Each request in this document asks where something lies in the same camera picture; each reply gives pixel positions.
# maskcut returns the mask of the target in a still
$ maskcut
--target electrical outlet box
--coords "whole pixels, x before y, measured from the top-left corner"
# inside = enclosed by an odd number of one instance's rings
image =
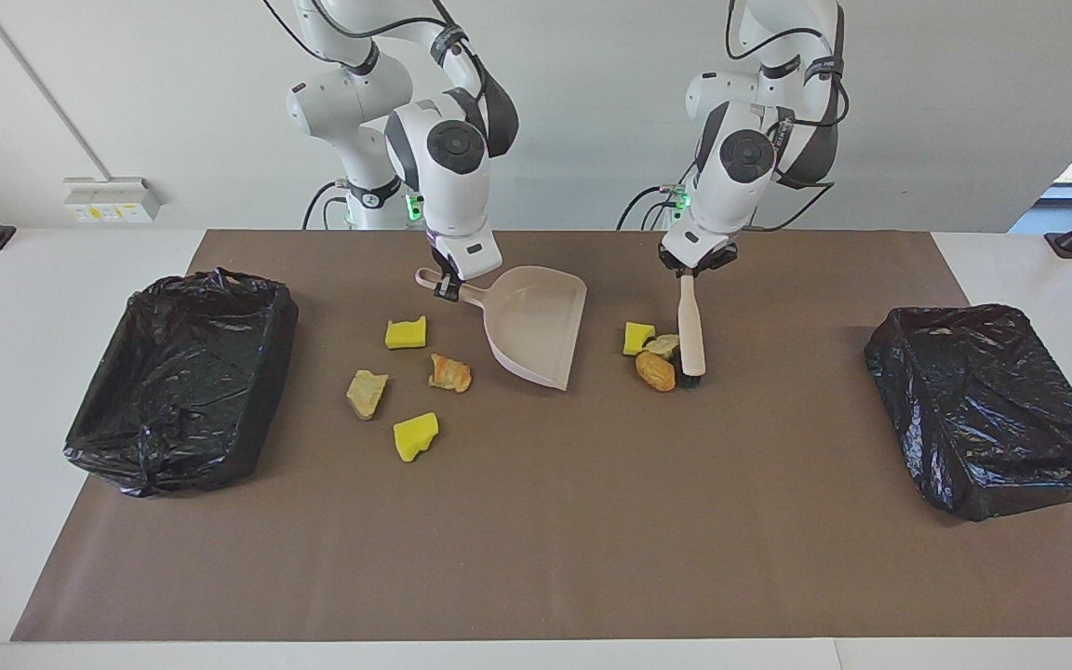
[[[81,223],[152,223],[160,212],[160,200],[142,179],[64,182],[72,188],[64,207]]]

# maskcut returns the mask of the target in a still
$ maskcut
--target brown table mat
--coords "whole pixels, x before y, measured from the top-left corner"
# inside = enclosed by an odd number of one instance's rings
[[[211,232],[193,270],[285,281],[293,370],[256,474],[183,498],[90,478],[16,640],[1072,636],[1072,504],[983,523],[915,491],[863,362],[896,306],[965,306],[928,234],[781,233],[698,280],[710,373],[658,394],[653,234],[501,233],[590,287],[569,391],[498,368],[480,314],[412,283],[420,233]],[[430,346],[388,352],[428,314]],[[464,394],[426,387],[430,353]],[[390,373],[378,416],[343,393]],[[436,412],[403,463],[391,423]]]

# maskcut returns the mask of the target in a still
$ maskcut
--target dustpan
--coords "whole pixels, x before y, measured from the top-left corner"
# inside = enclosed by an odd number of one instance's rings
[[[434,288],[441,272],[422,267],[416,283]],[[460,296],[482,309],[494,359],[515,376],[566,390],[586,284],[568,272],[538,266],[504,271],[490,288],[462,284]]]

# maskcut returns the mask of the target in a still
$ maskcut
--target tray covered in black plastic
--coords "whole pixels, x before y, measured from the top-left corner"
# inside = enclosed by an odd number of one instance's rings
[[[894,309],[867,368],[922,495],[982,521],[1072,501],[1072,387],[1017,309]]]
[[[222,268],[133,294],[65,458],[136,497],[250,475],[284,390],[297,313],[286,285]]]

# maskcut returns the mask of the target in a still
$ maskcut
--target white table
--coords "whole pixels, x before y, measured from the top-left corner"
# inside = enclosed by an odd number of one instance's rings
[[[1072,667],[1072,639],[8,644],[85,480],[54,445],[126,298],[202,235],[20,229],[0,253],[0,667]],[[1072,383],[1072,263],[1039,237],[935,238],[971,304],[1025,310]]]

